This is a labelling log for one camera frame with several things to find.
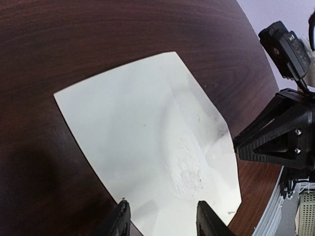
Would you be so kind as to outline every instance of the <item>robotic claw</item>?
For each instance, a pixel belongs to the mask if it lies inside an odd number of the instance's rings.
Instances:
[[[291,197],[299,182],[315,182],[315,12],[309,18],[309,42],[281,21],[259,33],[260,43],[281,75],[300,91],[278,92],[260,115],[233,140],[241,160],[284,166],[280,187]]]

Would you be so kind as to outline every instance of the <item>dark wooden table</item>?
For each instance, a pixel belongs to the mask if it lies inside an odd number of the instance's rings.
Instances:
[[[0,2],[0,234],[88,235],[115,203],[73,139],[53,93],[176,51],[235,137],[277,85],[236,0]],[[238,161],[243,202],[230,229],[248,236],[280,168]]]

